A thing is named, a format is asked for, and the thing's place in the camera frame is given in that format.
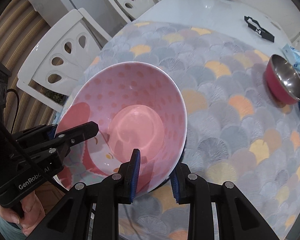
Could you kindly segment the red steel bowl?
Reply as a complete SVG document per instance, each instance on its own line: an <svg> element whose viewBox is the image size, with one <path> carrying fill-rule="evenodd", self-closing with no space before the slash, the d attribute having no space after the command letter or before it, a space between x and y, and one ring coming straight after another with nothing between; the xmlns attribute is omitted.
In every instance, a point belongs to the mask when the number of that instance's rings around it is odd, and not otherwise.
<svg viewBox="0 0 300 240"><path fill-rule="evenodd" d="M277 54L271 55L264 75L277 100L286 105L300 101L300 76L286 59Z"/></svg>

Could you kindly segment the white chair near left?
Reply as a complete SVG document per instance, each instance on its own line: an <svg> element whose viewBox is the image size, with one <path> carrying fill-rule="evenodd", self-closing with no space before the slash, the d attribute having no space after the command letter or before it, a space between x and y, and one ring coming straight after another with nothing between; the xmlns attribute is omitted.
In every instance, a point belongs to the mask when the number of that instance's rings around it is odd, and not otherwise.
<svg viewBox="0 0 300 240"><path fill-rule="evenodd" d="M30 83L69 96L96 54L110 40L111 36L84 8L72 9L34 46L18 72L17 87L61 112L62 103L53 101Z"/></svg>

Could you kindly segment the blue tissue pack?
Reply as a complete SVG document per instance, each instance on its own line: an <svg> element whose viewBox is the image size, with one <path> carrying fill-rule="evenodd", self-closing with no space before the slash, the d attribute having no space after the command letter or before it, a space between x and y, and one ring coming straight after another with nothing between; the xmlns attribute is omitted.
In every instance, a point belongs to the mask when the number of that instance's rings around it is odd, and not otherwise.
<svg viewBox="0 0 300 240"><path fill-rule="evenodd" d="M300 51L294 47L286 44L282 51L287 58L287 61L298 71L300 72Z"/></svg>

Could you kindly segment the pink ceramic bowl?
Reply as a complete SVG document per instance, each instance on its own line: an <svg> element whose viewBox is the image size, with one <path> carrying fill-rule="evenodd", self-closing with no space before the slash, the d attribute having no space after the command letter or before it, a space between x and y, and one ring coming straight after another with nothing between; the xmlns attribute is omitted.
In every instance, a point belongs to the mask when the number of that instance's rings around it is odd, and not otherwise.
<svg viewBox="0 0 300 240"><path fill-rule="evenodd" d="M93 121L97 135L74 146L58 174L69 189L88 185L119 170L134 149L141 154L136 195L165 181L183 152L187 111L175 82L160 68L122 62L91 77L64 110L57 132Z"/></svg>

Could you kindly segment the white dining table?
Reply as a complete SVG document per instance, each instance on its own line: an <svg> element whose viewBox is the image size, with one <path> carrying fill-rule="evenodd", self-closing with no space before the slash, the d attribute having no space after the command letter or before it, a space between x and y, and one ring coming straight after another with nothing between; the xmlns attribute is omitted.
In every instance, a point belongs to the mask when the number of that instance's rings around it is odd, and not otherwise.
<svg viewBox="0 0 300 240"><path fill-rule="evenodd" d="M244 20L250 16L274 35L272 43L250 29ZM283 29L269 16L235 0L161 0L138 21L167 22L210 29L236 38L266 55L282 54L291 44Z"/></svg>

